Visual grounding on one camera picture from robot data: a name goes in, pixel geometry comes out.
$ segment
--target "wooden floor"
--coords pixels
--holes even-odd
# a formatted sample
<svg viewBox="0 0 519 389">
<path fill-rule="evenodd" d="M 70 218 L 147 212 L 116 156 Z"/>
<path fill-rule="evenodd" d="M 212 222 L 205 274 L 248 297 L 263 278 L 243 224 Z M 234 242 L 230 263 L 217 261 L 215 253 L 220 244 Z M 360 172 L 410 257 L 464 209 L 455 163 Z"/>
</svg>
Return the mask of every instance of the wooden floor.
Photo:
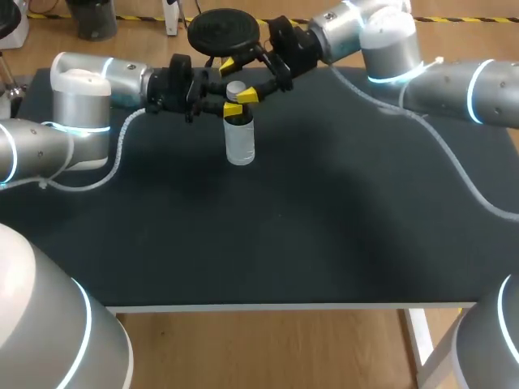
<svg viewBox="0 0 519 389">
<path fill-rule="evenodd" d="M 33 0 L 45 9 L 54 0 Z M 200 0 L 203 9 L 233 7 L 258 18 L 310 18 L 337 0 Z M 416 16 L 519 16 L 515 0 L 414 0 Z M 160 16 L 160 0 L 118 0 L 121 15 Z M 67 13 L 60 3 L 56 13 Z M 195 8 L 187 5 L 187 15 Z M 162 23 L 125 21 L 115 38 L 79 41 L 70 20 L 33 20 L 25 46 L 6 53 L 17 75 L 49 66 L 62 51 L 105 54 L 165 66 L 172 53 L 205 58 L 184 31 L 165 37 Z M 519 24 L 419 24 L 426 60 L 519 58 Z M 359 55 L 342 61 L 362 66 Z M 519 147 L 519 136 L 511 131 Z M 428 310 L 437 341 L 456 310 Z M 122 317 L 135 348 L 134 389 L 414 387 L 414 372 L 396 311 L 143 314 Z"/>
</svg>

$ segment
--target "white bottle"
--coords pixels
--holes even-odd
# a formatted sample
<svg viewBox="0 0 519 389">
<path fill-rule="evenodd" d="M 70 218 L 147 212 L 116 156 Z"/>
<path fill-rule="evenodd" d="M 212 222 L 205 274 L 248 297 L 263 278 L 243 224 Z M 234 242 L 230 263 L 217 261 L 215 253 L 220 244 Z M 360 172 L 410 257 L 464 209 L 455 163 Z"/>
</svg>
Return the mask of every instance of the white bottle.
<svg viewBox="0 0 519 389">
<path fill-rule="evenodd" d="M 236 95 L 247 89 L 241 81 L 227 84 L 227 98 L 237 101 Z M 224 118 L 227 160 L 233 165 L 248 165 L 255 157 L 254 118 L 246 105 L 239 115 Z"/>
</svg>

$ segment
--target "black table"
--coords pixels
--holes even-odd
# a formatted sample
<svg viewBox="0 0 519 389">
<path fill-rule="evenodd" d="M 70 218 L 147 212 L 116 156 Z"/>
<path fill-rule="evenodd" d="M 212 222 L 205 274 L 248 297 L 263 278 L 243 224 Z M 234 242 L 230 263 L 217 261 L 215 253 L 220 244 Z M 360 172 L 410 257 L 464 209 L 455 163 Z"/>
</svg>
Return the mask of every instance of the black table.
<svg viewBox="0 0 519 389">
<path fill-rule="evenodd" d="M 343 71 L 364 84 L 363 71 Z M 19 116 L 50 120 L 51 97 L 39 71 Z M 128 114 L 112 110 L 113 145 Z M 482 193 L 519 212 L 506 130 L 430 120 Z M 468 302 L 519 271 L 519 225 L 475 201 L 421 126 L 380 113 L 330 70 L 259 105 L 255 133 L 256 159 L 238 167 L 220 119 L 141 117 L 112 182 L 81 194 L 5 191 L 0 222 L 122 311 Z M 94 182 L 111 163 L 59 181 Z"/>
</svg>

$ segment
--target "white cable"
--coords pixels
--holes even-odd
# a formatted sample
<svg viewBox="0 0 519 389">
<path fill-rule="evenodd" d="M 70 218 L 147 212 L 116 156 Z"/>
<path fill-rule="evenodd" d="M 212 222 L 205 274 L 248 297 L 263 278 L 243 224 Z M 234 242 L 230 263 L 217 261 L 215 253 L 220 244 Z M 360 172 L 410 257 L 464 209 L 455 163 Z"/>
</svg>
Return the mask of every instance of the white cable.
<svg viewBox="0 0 519 389">
<path fill-rule="evenodd" d="M 63 173 L 66 168 L 68 168 L 68 165 L 70 164 L 71 160 L 72 160 L 72 157 L 74 156 L 74 140 L 72 138 L 72 134 L 71 133 L 66 133 L 68 135 L 68 149 L 66 150 L 66 158 L 65 158 L 65 162 L 63 162 L 63 165 L 61 168 L 59 168 L 59 170 L 54 173 L 52 176 L 50 176 L 49 178 L 40 178 L 38 181 L 40 182 L 39 183 L 39 186 L 41 189 L 46 189 L 47 188 L 47 185 L 49 185 L 49 183 L 54 180 L 57 176 L 59 176 L 61 173 Z"/>
<path fill-rule="evenodd" d="M 92 189 L 96 189 L 100 186 L 103 186 L 106 182 L 110 181 L 114 177 L 114 175 L 116 174 L 116 172 L 119 169 L 119 165 L 121 164 L 121 157 L 122 157 L 122 144 L 124 142 L 124 136 L 128 130 L 128 127 L 130 126 L 131 122 L 133 122 L 133 120 L 135 118 L 137 118 L 138 116 L 140 116 L 144 113 L 146 113 L 146 109 L 144 109 L 144 108 L 139 109 L 139 110 L 135 111 L 133 114 L 131 114 L 124 121 L 124 124 L 121 127 L 121 132 L 119 133 L 119 138 L 117 141 L 117 152 L 115 154 L 114 166 L 112 167 L 112 170 L 110 170 L 110 173 L 108 173 L 103 179 L 101 179 L 100 181 L 98 181 L 94 184 L 91 184 L 91 185 L 77 186 L 77 187 L 64 186 L 62 184 L 58 184 L 57 182 L 51 181 L 51 180 L 46 180 L 46 183 L 49 184 L 49 186 L 52 186 L 53 188 L 56 188 L 58 190 L 63 190 L 66 192 L 85 192 L 87 190 L 92 190 Z"/>
<path fill-rule="evenodd" d="M 519 222 L 519 214 L 504 211 L 498 207 L 496 207 L 494 204 L 490 203 L 485 196 L 481 194 L 481 192 L 478 190 L 476 185 L 472 182 L 469 175 L 463 169 L 463 166 L 461 165 L 461 162 L 457 159 L 456 155 L 454 154 L 453 150 L 445 143 L 444 139 L 440 136 L 440 134 L 435 130 L 435 128 L 429 124 L 425 119 L 417 115 L 416 113 L 409 111 L 408 109 L 403 109 L 400 107 L 397 107 L 395 105 L 391 105 L 388 103 L 384 103 L 383 101 L 377 100 L 365 92 L 361 91 L 359 88 L 354 86 L 344 75 L 341 74 L 333 65 L 330 65 L 330 69 L 332 70 L 333 74 L 341 81 L 346 87 L 351 89 L 354 93 L 361 96 L 364 100 L 367 100 L 371 102 L 374 105 L 379 106 L 380 108 L 393 111 L 396 113 L 400 113 L 408 118 L 411 118 L 415 120 L 416 122 L 420 123 L 427 131 L 429 131 L 429 134 L 432 135 L 432 137 L 438 142 L 438 144 L 441 146 L 441 148 L 444 150 L 445 154 L 447 154 L 447 157 L 451 160 L 451 162 L 454 165 L 454 168 L 460 175 L 461 179 L 469 189 L 470 193 L 476 198 L 478 203 L 480 203 L 487 211 L 492 213 L 495 216 L 498 216 L 502 219 L 513 221 L 513 222 Z"/>
</svg>

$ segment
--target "cable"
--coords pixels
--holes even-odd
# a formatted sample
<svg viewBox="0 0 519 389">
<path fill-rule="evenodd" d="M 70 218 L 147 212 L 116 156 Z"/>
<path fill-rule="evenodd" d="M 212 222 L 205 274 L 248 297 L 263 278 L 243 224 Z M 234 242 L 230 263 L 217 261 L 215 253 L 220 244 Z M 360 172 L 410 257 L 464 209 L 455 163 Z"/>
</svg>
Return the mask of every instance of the cable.
<svg viewBox="0 0 519 389">
<path fill-rule="evenodd" d="M 96 189 L 100 186 L 103 186 L 106 182 L 110 181 L 114 177 L 114 175 L 116 174 L 116 172 L 119 169 L 119 165 L 121 164 L 121 158 L 122 158 L 122 144 L 124 142 L 124 137 L 126 135 L 128 127 L 134 121 L 135 118 L 137 118 L 140 115 L 143 115 L 144 113 L 146 113 L 146 109 L 144 109 L 144 108 L 139 109 L 139 110 L 135 111 L 134 113 L 132 113 L 124 121 L 124 124 L 121 127 L 121 132 L 119 133 L 119 138 L 117 141 L 117 151 L 115 154 L 114 166 L 112 167 L 112 170 L 110 170 L 110 173 L 108 173 L 103 179 L 101 179 L 100 181 L 98 181 L 94 184 L 91 184 L 91 185 L 77 186 L 77 187 L 64 186 L 62 184 L 58 184 L 57 182 L 51 181 L 51 180 L 45 180 L 45 182 L 49 186 L 52 186 L 53 188 L 56 188 L 58 190 L 63 190 L 65 192 L 85 192 L 87 190 L 92 190 L 92 189 Z"/>
<path fill-rule="evenodd" d="M 200 8 L 200 4 L 198 3 L 198 0 L 195 0 L 196 9 L 198 10 L 198 15 L 202 13 L 202 8 Z"/>
<path fill-rule="evenodd" d="M 28 9 L 29 9 L 29 12 L 31 12 L 32 14 L 35 14 L 35 15 L 43 15 L 43 14 L 46 14 L 46 13 L 49 13 L 51 11 L 54 10 L 54 8 L 56 8 L 56 6 L 58 5 L 59 3 L 59 0 L 55 0 L 54 1 L 54 4 L 48 9 L 48 10 L 45 10 L 45 11 L 34 11 L 32 8 L 31 8 L 31 5 L 32 5 L 32 2 L 34 0 L 29 0 L 29 5 L 28 5 Z"/>
<path fill-rule="evenodd" d="M 456 155 L 454 154 L 453 150 L 447 145 L 447 143 L 444 141 L 444 139 L 440 136 L 438 131 L 435 130 L 435 128 L 427 122 L 425 119 L 423 119 L 421 116 L 417 115 L 416 113 L 409 111 L 408 109 L 403 109 L 400 107 L 397 107 L 395 105 L 391 105 L 388 103 L 384 103 L 383 101 L 377 100 L 374 97 L 369 96 L 365 92 L 361 91 L 359 88 L 354 86 L 344 75 L 339 72 L 339 70 L 333 66 L 330 65 L 330 69 L 332 70 L 333 74 L 341 81 L 346 87 L 351 89 L 352 92 L 356 93 L 360 97 L 362 97 L 364 100 L 367 100 L 371 102 L 374 105 L 379 106 L 380 108 L 386 109 L 388 111 L 393 111 L 395 113 L 402 114 L 410 119 L 415 120 L 419 124 L 421 124 L 428 132 L 432 135 L 432 137 L 436 140 L 436 142 L 441 146 L 441 148 L 444 150 L 445 154 L 447 154 L 447 157 L 451 160 L 451 162 L 454 165 L 454 168 L 460 175 L 461 179 L 469 189 L 470 193 L 476 198 L 478 203 L 480 203 L 487 211 L 492 213 L 495 216 L 498 216 L 502 219 L 513 221 L 513 222 L 519 222 L 519 214 L 504 211 L 498 207 L 496 207 L 494 204 L 490 203 L 485 196 L 481 194 L 481 192 L 478 190 L 476 185 L 472 182 L 469 175 L 461 165 L 461 162 L 457 159 Z"/>
</svg>

